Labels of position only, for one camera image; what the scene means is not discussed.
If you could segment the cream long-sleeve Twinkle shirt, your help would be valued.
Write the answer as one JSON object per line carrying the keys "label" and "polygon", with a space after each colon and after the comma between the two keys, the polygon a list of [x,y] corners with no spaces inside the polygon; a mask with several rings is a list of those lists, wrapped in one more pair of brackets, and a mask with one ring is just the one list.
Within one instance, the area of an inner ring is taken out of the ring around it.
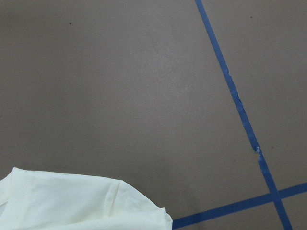
{"label": "cream long-sleeve Twinkle shirt", "polygon": [[170,230],[173,221],[128,183],[14,167],[0,182],[3,230]]}

